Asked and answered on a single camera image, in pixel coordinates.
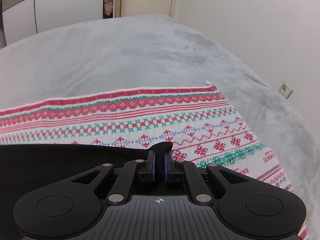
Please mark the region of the white and brown wardrobe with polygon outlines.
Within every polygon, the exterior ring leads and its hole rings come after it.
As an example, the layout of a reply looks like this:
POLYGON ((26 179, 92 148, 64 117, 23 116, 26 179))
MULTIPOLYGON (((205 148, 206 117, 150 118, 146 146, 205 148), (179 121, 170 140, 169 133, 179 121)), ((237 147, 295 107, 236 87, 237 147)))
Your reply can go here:
POLYGON ((6 45, 26 37, 103 18, 103 0, 1 0, 6 45))

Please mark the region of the right wall socket plate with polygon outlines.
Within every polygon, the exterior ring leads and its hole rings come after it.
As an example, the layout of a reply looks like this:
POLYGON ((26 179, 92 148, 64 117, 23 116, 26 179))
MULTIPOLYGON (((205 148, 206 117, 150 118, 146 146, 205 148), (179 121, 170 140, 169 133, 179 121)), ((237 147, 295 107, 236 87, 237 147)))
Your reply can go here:
POLYGON ((292 94, 293 90, 290 88, 290 86, 286 83, 283 82, 281 87, 279 88, 278 92, 285 98, 288 99, 289 96, 292 94))

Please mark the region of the grey plush bed cover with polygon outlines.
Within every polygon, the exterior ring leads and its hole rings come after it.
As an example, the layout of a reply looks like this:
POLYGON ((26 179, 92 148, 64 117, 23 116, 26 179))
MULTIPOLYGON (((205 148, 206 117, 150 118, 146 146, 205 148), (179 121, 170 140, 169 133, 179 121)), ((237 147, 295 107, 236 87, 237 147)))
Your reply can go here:
POLYGON ((137 87, 214 84, 274 150, 319 239, 319 143, 296 109, 240 59, 164 15, 87 21, 1 49, 1 109, 137 87))

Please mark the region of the black pants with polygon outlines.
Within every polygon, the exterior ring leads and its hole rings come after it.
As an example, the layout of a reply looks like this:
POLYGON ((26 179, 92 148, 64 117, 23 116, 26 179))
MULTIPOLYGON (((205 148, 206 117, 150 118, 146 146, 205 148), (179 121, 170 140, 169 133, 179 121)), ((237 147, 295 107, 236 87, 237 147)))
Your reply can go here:
POLYGON ((171 142, 145 149, 25 144, 1 147, 1 239, 111 238, 123 214, 139 209, 132 180, 150 150, 164 179, 171 142))

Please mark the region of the red green patterned knit blanket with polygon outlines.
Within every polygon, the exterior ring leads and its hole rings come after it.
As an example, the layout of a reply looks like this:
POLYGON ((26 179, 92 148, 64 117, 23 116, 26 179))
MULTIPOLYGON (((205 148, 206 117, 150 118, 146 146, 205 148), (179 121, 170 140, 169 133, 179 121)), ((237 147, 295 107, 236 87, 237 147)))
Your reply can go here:
POLYGON ((91 228, 87 239, 307 239, 306 207, 276 155, 214 86, 119 90, 1 111, 1 147, 145 149, 164 141, 184 174, 136 174, 139 209, 123 214, 111 238, 91 228))

